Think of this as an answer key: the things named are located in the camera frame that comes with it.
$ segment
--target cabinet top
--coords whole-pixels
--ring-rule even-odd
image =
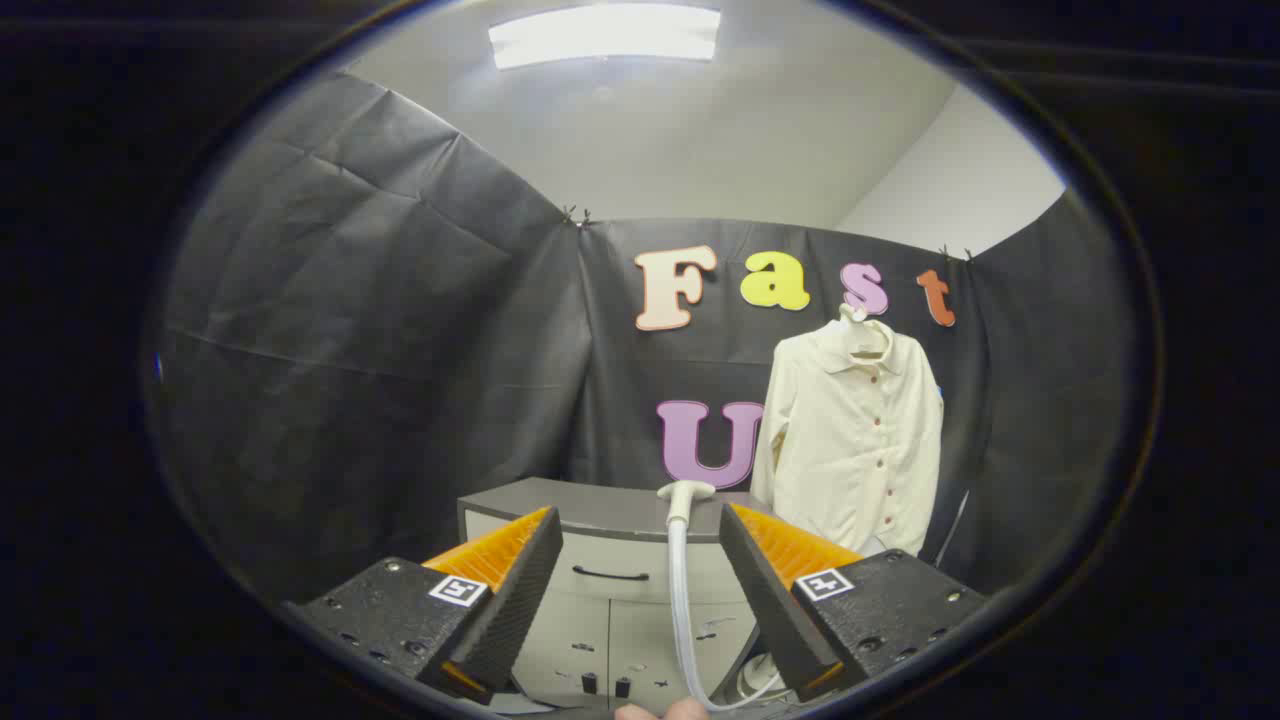
[[[721,509],[733,502],[768,512],[768,507],[746,492],[717,492],[709,500],[694,501],[689,518],[687,542],[719,542]],[[547,478],[526,478],[490,491],[458,498],[458,527],[466,528],[467,510],[515,519],[539,507],[559,510],[566,533],[599,536],[644,542],[667,542],[667,511],[671,505],[657,491],[628,489]]]

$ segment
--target white ceiling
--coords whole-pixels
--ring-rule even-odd
[[[733,218],[835,228],[955,81],[809,0],[712,0],[710,63],[568,60],[503,70],[488,29],[584,3],[462,0],[353,63],[593,219]]]

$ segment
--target yellow letter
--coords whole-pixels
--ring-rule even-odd
[[[678,295],[690,304],[703,299],[703,274],[698,270],[716,269],[716,251],[705,245],[667,250],[664,252],[643,252],[636,255],[636,265],[644,270],[644,311],[636,318],[641,331],[669,331],[689,324],[692,315],[680,307]],[[696,265],[685,268],[676,274],[677,265]]]
[[[773,270],[763,272],[773,265]],[[742,278],[742,299],[751,305],[804,310],[809,293],[804,291],[804,265],[786,252],[756,252],[746,259],[751,274]]]

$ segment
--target pink letter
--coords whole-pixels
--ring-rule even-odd
[[[736,486],[751,473],[755,461],[755,430],[764,415],[756,402],[730,402],[723,414],[733,424],[728,462],[708,468],[698,461],[698,427],[708,409],[701,402],[672,400],[658,406],[662,418],[662,461],[676,480],[701,480],[717,488]]]
[[[680,307],[678,295],[690,304],[703,299],[704,270],[716,269],[716,251],[701,245],[663,252],[643,252],[636,255],[636,265],[644,270],[644,311],[636,316],[636,327],[641,331],[669,331],[689,324],[689,310]],[[677,265],[696,265],[685,268],[676,274]]]
[[[852,307],[867,307],[868,315],[883,315],[888,310],[888,296],[879,284],[879,270],[873,265],[850,263],[840,270],[840,282],[845,284],[845,302]]]

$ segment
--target letter u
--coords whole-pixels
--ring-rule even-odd
[[[730,402],[722,414],[733,427],[728,462],[708,468],[698,461],[698,428],[710,410],[701,402],[672,400],[658,406],[663,421],[662,461],[676,480],[701,480],[723,489],[751,473],[755,461],[755,432],[764,416],[758,402]]]

